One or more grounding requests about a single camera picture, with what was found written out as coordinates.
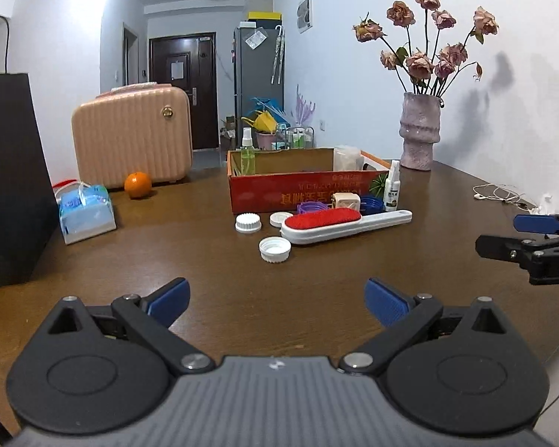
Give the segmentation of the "grey refrigerator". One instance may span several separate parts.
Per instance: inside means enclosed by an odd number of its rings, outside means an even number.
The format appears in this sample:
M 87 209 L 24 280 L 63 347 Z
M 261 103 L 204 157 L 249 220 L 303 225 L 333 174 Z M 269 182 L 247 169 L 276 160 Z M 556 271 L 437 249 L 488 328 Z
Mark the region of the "grey refrigerator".
M 275 56 L 278 41 L 276 28 L 241 28 L 234 30 L 234 102 L 236 141 L 241 145 L 245 125 L 243 117 L 251 117 L 257 108 L 256 99 L 271 101 L 284 109 L 284 74 L 278 71 L 280 58 Z

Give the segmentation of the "red orange cardboard box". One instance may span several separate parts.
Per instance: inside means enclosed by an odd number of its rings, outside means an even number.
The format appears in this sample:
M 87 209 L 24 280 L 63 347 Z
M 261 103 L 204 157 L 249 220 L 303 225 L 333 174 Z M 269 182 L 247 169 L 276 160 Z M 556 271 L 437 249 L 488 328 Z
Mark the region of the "red orange cardboard box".
M 362 168 L 335 171 L 331 148 L 260 150 L 255 154 L 255 173 L 241 172 L 241 152 L 227 153 L 230 202 L 235 214 L 292 211 L 306 201 L 330 203 L 335 193 L 366 194 L 390 163 L 367 152 Z

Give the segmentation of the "white wired earphones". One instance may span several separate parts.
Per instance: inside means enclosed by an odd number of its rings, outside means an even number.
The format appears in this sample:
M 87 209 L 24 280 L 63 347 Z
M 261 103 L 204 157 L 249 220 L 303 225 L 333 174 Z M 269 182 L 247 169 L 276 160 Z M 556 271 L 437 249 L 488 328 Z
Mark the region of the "white wired earphones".
M 473 195 L 474 199 L 478 201 L 498 202 L 528 212 L 535 209 L 535 205 L 526 200 L 523 193 L 502 185 L 493 183 L 475 185 L 473 186 Z

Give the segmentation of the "white bottle cap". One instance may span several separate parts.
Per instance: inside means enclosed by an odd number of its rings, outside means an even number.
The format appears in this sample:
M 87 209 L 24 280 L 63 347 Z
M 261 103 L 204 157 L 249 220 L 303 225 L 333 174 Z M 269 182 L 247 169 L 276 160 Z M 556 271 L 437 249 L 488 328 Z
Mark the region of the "white bottle cap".
M 260 216 L 256 213 L 243 213 L 235 218 L 235 230 L 241 234 L 252 234 L 261 230 Z

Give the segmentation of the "small white spray bottle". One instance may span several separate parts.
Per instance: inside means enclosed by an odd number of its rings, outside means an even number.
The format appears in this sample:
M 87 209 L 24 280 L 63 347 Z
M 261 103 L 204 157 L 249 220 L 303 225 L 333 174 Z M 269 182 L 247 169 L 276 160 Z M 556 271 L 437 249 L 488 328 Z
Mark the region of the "small white spray bottle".
M 393 161 L 386 178 L 385 189 L 383 189 L 383 204 L 387 211 L 398 209 L 400 187 L 400 162 Z

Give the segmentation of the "pink ceramic vase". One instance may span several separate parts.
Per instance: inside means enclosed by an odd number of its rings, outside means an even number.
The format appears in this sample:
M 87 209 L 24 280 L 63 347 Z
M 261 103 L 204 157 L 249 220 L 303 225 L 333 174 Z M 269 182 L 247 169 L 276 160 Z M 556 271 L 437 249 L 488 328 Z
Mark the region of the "pink ceramic vase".
M 433 146 L 440 141 L 440 124 L 439 98 L 410 92 L 404 94 L 399 130 L 403 138 L 402 167 L 431 171 Z

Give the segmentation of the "green liquid spray bottle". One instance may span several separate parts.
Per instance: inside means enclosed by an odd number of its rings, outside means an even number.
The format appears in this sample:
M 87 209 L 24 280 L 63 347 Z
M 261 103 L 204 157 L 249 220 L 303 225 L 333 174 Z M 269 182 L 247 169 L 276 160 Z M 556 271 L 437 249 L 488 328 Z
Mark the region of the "green liquid spray bottle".
M 256 153 L 253 146 L 252 128 L 247 126 L 242 131 L 240 148 L 240 171 L 241 175 L 254 175 L 256 165 Z

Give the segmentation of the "dried pink roses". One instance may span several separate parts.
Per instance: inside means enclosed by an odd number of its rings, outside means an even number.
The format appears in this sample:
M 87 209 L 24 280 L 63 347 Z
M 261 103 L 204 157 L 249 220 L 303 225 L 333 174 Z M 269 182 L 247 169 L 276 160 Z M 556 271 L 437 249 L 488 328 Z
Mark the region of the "dried pink roses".
M 468 43 L 483 44 L 490 35 L 499 33 L 500 26 L 493 13 L 478 7 L 473 21 L 461 41 L 450 42 L 441 34 L 457 26 L 457 19 L 442 6 L 442 0 L 414 0 L 419 14 L 402 0 L 396 0 L 386 10 L 386 21 L 405 34 L 401 44 L 393 44 L 383 26 L 368 14 L 352 27 L 357 42 L 380 42 L 385 48 L 379 53 L 383 68 L 394 73 L 403 90 L 414 95 L 431 96 L 444 103 L 443 96 L 458 75 L 474 70 L 474 79 L 481 80 L 483 67 L 468 56 Z

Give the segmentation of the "small white lid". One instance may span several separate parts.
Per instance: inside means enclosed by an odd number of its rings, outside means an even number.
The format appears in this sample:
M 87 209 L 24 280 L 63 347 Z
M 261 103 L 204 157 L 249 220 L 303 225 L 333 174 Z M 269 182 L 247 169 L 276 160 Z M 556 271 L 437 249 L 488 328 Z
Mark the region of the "small white lid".
M 293 216 L 290 212 L 274 212 L 269 216 L 269 223 L 272 227 L 280 229 L 285 220 Z

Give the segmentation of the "dark blue lid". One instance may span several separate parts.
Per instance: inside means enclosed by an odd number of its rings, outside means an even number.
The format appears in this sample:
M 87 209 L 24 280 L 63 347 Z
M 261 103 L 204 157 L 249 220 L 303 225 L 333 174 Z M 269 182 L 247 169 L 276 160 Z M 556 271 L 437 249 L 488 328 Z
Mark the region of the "dark blue lid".
M 382 198 L 373 195 L 364 195 L 360 198 L 359 212 L 362 216 L 376 215 L 385 211 Z

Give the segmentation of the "translucent plastic container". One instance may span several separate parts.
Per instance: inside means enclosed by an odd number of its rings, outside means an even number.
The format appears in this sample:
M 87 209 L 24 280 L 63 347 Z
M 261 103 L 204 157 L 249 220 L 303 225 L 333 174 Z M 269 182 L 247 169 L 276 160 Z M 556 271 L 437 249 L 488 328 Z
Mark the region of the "translucent plastic container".
M 355 172 L 361 171 L 364 157 L 361 150 L 349 145 L 339 145 L 333 148 L 333 171 Z

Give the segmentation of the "white red lint brush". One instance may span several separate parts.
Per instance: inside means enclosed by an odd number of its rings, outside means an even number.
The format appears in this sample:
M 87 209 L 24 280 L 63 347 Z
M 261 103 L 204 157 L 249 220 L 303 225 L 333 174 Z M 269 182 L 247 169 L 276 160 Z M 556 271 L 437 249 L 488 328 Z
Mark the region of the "white red lint brush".
M 294 245 L 311 245 L 409 224 L 412 218 L 408 210 L 363 216 L 348 208 L 328 209 L 288 217 L 281 224 L 281 237 Z

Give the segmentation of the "beige cube block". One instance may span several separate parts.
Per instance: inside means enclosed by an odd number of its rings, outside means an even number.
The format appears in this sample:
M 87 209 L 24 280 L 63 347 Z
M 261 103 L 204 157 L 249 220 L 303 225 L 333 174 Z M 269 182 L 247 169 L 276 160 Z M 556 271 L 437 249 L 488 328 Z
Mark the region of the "beige cube block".
M 346 208 L 350 210 L 360 210 L 360 197 L 356 193 L 339 192 L 332 195 L 332 207 L 334 209 Z

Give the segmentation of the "white jar lid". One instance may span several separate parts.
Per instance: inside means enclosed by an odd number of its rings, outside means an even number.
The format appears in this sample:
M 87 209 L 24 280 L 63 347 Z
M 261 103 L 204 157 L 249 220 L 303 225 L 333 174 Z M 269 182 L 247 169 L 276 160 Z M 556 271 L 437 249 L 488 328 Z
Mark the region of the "white jar lid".
M 292 250 L 290 241 L 279 236 L 263 238 L 258 245 L 261 258 L 268 263 L 281 263 L 288 259 Z

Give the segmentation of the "purple plastic lid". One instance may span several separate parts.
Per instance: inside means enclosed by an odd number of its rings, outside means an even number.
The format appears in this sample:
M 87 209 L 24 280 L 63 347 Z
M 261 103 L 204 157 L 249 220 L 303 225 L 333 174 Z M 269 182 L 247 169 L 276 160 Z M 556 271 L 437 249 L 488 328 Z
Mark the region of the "purple plastic lid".
M 319 201 L 305 201 L 297 205 L 299 215 L 328 210 L 329 206 Z

